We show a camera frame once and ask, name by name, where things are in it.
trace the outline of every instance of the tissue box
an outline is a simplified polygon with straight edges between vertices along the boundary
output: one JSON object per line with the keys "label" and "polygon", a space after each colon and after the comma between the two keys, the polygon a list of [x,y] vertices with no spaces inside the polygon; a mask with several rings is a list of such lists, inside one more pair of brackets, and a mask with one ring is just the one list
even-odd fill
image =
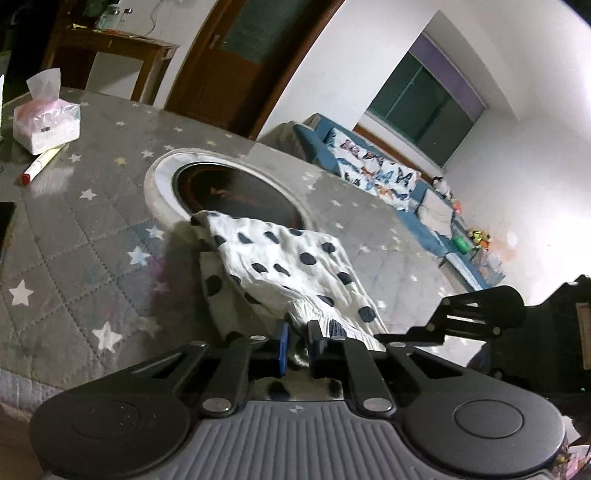
{"label": "tissue box", "polygon": [[12,134],[33,155],[80,137],[80,105],[33,99],[14,110]]}

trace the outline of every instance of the door handle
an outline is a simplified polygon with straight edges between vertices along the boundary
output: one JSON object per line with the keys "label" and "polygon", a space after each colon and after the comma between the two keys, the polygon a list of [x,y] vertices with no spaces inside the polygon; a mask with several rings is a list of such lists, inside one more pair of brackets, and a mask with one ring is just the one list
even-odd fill
{"label": "door handle", "polygon": [[209,50],[213,50],[214,49],[214,47],[216,46],[216,43],[217,43],[217,41],[219,39],[220,39],[220,36],[219,35],[216,34],[216,35],[213,36],[212,41],[209,44]]}

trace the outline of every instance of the floor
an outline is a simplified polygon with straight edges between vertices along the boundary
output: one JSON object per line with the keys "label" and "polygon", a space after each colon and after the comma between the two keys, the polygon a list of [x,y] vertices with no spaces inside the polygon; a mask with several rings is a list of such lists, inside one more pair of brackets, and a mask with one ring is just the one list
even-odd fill
{"label": "floor", "polygon": [[34,480],[43,473],[28,438],[28,423],[7,416],[0,407],[0,476]]}

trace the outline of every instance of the marker pen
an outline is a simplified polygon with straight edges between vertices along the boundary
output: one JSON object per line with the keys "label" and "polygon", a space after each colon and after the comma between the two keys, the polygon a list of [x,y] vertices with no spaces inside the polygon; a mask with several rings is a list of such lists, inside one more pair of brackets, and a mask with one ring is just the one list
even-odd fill
{"label": "marker pen", "polygon": [[61,145],[59,147],[47,150],[46,152],[43,152],[41,155],[39,155],[31,164],[31,166],[25,170],[25,173],[21,175],[22,184],[29,185],[31,180],[34,179],[37,174],[43,170],[43,168],[45,168],[49,161],[55,157],[63,147],[64,145]]}

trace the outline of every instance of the white polka dot cloth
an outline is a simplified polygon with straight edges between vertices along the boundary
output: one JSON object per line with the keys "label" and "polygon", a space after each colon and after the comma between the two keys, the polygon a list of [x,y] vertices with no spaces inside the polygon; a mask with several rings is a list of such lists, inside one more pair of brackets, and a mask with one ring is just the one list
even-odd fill
{"label": "white polka dot cloth", "polygon": [[327,337],[384,349],[373,335],[386,327],[336,238],[218,212],[200,212],[193,224],[203,291],[222,337],[270,335],[289,313],[295,328],[318,320]]}

